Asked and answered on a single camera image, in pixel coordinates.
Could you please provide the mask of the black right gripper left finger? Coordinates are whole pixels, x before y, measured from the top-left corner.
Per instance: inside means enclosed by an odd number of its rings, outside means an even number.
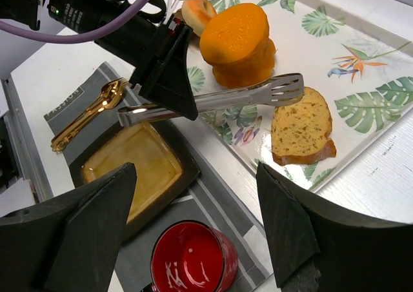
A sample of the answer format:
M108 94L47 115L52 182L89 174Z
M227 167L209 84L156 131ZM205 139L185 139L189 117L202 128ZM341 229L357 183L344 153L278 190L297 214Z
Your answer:
M128 162L1 217L1 291L108 291L136 181Z

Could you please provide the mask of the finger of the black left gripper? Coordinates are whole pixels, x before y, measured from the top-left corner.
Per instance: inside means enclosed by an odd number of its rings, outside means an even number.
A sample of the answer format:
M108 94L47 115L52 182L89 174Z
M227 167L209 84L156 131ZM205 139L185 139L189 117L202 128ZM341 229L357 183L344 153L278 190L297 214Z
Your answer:
M191 36L192 29L185 23L162 24L133 71L130 83L140 86L142 98L193 121L198 110L186 65Z

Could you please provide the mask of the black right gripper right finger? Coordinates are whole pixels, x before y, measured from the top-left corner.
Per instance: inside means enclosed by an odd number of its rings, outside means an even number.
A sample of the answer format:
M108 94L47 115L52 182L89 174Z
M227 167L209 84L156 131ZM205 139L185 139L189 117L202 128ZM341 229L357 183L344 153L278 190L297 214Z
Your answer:
M412 290L410 224L346 209L263 163L256 182L280 290Z

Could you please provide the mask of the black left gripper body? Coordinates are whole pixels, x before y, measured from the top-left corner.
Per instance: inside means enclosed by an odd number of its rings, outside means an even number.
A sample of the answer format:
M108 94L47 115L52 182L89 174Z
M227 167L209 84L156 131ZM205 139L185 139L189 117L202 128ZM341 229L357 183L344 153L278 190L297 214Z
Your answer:
M74 31L39 32L39 9ZM93 41L137 66L166 15L165 0L1 0L1 30L32 41L77 44Z

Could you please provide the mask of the silver metal tongs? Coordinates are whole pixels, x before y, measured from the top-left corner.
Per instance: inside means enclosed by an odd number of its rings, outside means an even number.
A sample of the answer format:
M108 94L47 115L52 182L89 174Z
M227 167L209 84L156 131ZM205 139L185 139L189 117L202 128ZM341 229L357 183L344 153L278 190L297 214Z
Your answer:
M206 93L194 97L199 113L218 109L233 108L251 104L267 106L288 106L299 102L304 94L304 80L300 73L273 76L257 85L234 90ZM156 104L127 106L117 111L122 127L130 127L140 122L163 121L177 118L177 112Z

